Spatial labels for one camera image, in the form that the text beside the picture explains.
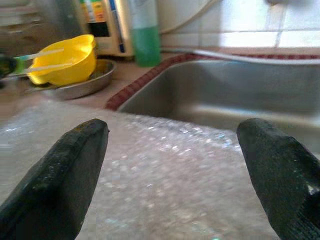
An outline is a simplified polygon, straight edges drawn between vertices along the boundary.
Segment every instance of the plastic wrap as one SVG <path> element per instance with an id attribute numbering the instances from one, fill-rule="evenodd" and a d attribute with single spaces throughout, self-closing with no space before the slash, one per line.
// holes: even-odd
<path id="1" fill-rule="evenodd" d="M 77 240 L 278 239 L 234 132 L 54 101 L 1 128 L 0 203 L 64 132 L 92 118 L 111 132 Z"/>

